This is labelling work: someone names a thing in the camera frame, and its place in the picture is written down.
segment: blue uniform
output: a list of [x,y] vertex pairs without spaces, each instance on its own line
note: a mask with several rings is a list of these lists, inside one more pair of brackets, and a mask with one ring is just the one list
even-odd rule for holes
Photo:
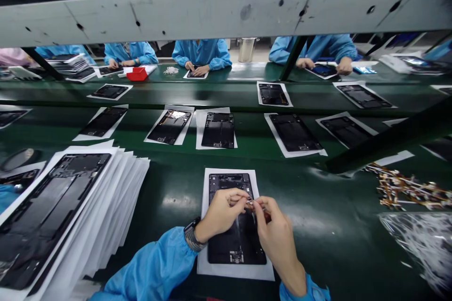
[[[268,57],[270,61],[286,64],[296,40],[297,37],[276,38]],[[306,51],[306,47],[305,44],[298,58],[309,58],[316,62],[326,48],[337,63],[340,63],[345,56],[352,60],[358,56],[358,51],[349,34],[317,35],[308,51]]]
[[2,214],[17,199],[14,186],[0,184],[0,214]]
[[200,40],[199,45],[196,40],[178,40],[172,57],[182,67],[191,61],[194,65],[209,65],[211,71],[232,65],[224,39]]
[[130,42],[130,54],[121,43],[105,44],[105,64],[110,62],[110,59],[114,59],[117,63],[121,61],[134,60],[138,58],[140,64],[153,64],[159,63],[154,50],[149,42]]
[[86,48],[83,45],[61,45],[61,46],[41,46],[36,47],[38,52],[43,58],[50,58],[61,54],[80,54],[84,53],[88,62],[91,65],[96,65],[96,62],[89,55]]
[[[173,288],[190,274],[197,253],[185,241],[184,228],[175,227],[159,241],[141,248],[127,265],[108,280],[103,291],[91,301],[167,300]],[[281,283],[282,301],[331,301],[330,293],[319,288],[306,274],[307,294],[297,298]]]

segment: red box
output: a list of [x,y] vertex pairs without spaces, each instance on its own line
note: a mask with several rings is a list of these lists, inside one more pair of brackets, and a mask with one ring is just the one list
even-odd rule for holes
[[127,73],[130,81],[144,81],[147,78],[146,69],[144,67],[134,67],[131,73]]

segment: stack of paper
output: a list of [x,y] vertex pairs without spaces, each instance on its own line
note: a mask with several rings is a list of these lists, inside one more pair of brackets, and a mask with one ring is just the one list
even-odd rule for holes
[[69,81],[84,83],[96,76],[95,70],[83,53],[56,55],[46,60]]
[[[39,273],[31,284],[22,289],[0,288],[1,301],[81,300],[74,290],[80,285],[80,280],[85,275],[92,277],[98,269],[105,268],[110,256],[124,244],[150,160],[137,158],[133,152],[113,147],[113,140],[92,146],[71,146],[65,151],[55,153],[33,184],[0,215],[0,227],[28,196],[35,199],[32,199],[32,202],[36,202],[39,195],[44,194],[48,188],[51,188],[52,192],[47,194],[53,194],[46,196],[59,196],[58,204],[46,216],[46,220],[51,218],[60,201],[64,200],[66,194],[71,193],[72,186],[63,193],[50,184],[39,193],[35,192],[35,189],[50,175],[55,177],[55,174],[60,174],[58,177],[61,177],[70,172],[68,165],[65,162],[62,164],[60,160],[65,161],[70,157],[80,159],[78,154],[84,154],[85,158],[77,163],[71,162],[71,170],[75,168],[81,172],[93,167],[93,161],[90,161],[93,156],[103,157],[102,162],[94,162],[101,164],[98,172],[79,176],[81,182],[86,178],[95,178],[94,183],[89,190],[85,190],[87,193],[80,195],[80,205],[73,209],[73,217],[66,222],[67,227],[60,231],[61,236],[45,263],[37,266]],[[45,222],[39,223],[41,231]]]
[[392,53],[382,55],[379,60],[401,74],[443,75],[452,71],[444,63],[422,59],[421,52],[408,54]]

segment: screw hole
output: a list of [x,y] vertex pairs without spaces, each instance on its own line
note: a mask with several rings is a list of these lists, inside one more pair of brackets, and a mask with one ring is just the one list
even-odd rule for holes
[[370,8],[367,10],[367,14],[373,13],[375,10],[375,6],[370,6]]
[[400,6],[400,0],[398,2],[396,2],[391,9],[389,10],[389,12],[394,12],[398,7]]

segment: green workbench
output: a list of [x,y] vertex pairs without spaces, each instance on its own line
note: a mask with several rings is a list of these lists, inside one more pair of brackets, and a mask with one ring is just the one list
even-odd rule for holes
[[[218,100],[216,95],[220,94],[218,87],[211,100]],[[226,104],[226,98],[223,100],[226,106],[231,106],[232,102]],[[241,101],[249,102],[244,97]],[[41,159],[48,160],[54,152],[69,145],[96,143],[71,141],[96,111],[95,107],[34,106],[23,118],[0,130],[0,157],[32,147],[42,151]],[[378,181],[374,175],[358,172],[352,179],[346,179],[329,174],[318,165],[326,159],[319,155],[284,158],[261,112],[235,113],[237,149],[196,150],[194,119],[181,146],[144,143],[160,113],[161,110],[130,109],[113,134],[115,145],[148,157],[151,165],[125,245],[110,259],[107,268],[95,275],[96,281],[106,282],[142,246],[157,240],[171,227],[187,225],[201,214],[205,168],[236,168],[256,170],[260,194],[274,197],[291,218],[299,259],[319,286],[329,287],[333,300],[440,300],[418,272],[401,263],[414,266],[380,224],[378,214],[389,210],[379,204],[375,189]],[[345,147],[315,122],[318,117],[309,115],[303,120],[329,157],[345,151]],[[377,131],[387,128],[381,123],[385,118],[360,120]],[[409,151],[416,156],[390,168],[448,187],[448,163],[419,146]],[[278,283],[278,278],[276,283],[268,283],[201,276],[196,274],[195,263],[188,279],[173,291],[172,298],[277,300]]]

